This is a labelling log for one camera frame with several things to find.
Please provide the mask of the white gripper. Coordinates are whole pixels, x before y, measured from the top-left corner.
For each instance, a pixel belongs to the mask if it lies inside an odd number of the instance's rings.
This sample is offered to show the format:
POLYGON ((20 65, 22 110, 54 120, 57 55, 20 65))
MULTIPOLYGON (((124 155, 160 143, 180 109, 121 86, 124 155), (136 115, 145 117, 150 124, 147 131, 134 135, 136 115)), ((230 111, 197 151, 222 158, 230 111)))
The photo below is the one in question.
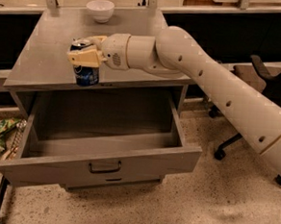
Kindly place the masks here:
POLYGON ((130 34, 113 34, 107 38, 102 35, 87 37, 86 42, 88 44, 93 44, 101 50, 88 48, 70 50, 67 52, 67 57, 75 66, 96 68, 100 67, 102 62, 105 62, 111 69, 127 70, 129 69, 127 47, 130 36, 130 34))

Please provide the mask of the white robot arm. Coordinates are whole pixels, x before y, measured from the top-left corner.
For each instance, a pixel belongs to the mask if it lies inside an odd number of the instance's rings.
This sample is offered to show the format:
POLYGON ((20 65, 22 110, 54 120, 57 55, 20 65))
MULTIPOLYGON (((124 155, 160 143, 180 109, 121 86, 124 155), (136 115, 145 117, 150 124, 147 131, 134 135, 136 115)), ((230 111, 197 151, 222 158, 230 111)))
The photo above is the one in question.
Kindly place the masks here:
POLYGON ((281 107, 212 60, 184 29, 170 26, 150 37, 86 35, 72 41, 67 56, 75 66, 104 63, 114 70, 135 68, 159 77, 187 75, 281 175, 281 107))

